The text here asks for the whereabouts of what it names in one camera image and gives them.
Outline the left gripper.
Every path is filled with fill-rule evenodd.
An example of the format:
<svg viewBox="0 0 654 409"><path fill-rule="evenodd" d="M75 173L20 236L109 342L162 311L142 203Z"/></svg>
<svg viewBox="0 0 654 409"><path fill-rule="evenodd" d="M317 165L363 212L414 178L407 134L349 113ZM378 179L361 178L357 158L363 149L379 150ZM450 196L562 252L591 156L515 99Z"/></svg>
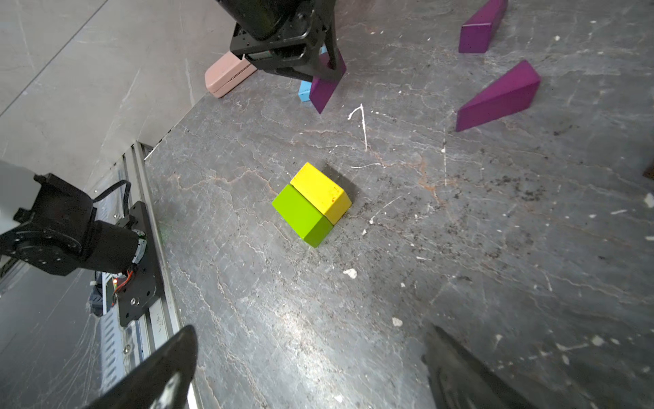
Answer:
<svg viewBox="0 0 654 409"><path fill-rule="evenodd" d="M332 0L223 0L236 21L230 51L258 70L338 84L346 66L337 46ZM325 46L326 53L320 55Z"/></svg>

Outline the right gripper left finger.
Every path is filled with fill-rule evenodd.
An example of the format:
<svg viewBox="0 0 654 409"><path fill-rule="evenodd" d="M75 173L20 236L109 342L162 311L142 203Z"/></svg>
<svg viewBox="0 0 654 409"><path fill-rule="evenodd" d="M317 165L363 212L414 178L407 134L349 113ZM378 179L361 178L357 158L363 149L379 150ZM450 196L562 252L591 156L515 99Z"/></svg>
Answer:
<svg viewBox="0 0 654 409"><path fill-rule="evenodd" d="M186 325L90 408L186 408L199 343Z"/></svg>

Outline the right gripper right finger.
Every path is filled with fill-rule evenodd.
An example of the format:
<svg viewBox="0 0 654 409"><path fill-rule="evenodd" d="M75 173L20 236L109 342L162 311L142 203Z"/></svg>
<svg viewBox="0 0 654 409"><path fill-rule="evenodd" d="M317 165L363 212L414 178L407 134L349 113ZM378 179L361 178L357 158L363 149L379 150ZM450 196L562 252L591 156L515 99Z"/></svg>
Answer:
<svg viewBox="0 0 654 409"><path fill-rule="evenodd" d="M443 328L432 325L425 337L423 363L438 408L533 408L517 390L465 349Z"/></svg>

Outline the yellow rectangular block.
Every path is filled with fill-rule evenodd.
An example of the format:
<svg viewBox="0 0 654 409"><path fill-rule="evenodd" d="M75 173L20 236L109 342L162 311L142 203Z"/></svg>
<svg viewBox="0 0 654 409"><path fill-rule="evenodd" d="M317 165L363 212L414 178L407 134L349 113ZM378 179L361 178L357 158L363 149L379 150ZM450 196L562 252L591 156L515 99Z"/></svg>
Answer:
<svg viewBox="0 0 654 409"><path fill-rule="evenodd" d="M336 225L352 205L344 189L310 163L296 173L291 185L332 225Z"/></svg>

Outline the green rectangular block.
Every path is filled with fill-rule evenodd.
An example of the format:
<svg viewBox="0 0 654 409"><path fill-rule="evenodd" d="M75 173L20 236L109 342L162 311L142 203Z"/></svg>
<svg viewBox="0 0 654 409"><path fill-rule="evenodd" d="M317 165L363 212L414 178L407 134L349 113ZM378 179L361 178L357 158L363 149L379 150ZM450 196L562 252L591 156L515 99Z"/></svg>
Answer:
<svg viewBox="0 0 654 409"><path fill-rule="evenodd" d="M317 248L333 228L332 223L291 184L284 187L272 206L313 248Z"/></svg>

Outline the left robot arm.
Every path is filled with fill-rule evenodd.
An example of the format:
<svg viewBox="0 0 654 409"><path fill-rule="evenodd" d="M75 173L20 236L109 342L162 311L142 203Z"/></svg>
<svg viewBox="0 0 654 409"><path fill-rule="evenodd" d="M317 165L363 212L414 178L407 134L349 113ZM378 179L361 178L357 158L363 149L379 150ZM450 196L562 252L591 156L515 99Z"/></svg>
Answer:
<svg viewBox="0 0 654 409"><path fill-rule="evenodd" d="M205 74L223 97L255 71L308 81L322 112L346 71L333 1L222 1L236 26L230 51ZM53 174L1 163L1 252L48 274L132 274L152 239L130 212L131 183L92 198Z"/></svg>

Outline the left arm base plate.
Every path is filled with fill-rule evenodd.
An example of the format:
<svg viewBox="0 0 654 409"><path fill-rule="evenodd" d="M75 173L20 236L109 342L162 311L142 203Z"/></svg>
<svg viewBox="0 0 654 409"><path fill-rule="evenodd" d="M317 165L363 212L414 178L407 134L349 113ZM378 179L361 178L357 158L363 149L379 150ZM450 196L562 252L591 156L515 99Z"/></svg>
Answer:
<svg viewBox="0 0 654 409"><path fill-rule="evenodd" d="M118 308L119 324L126 328L138 321L164 294L164 280L156 247L156 235L146 204L137 201L129 208L129 218L117 225L139 236L136 262L123 269L128 282L119 281L118 290L109 294Z"/></svg>

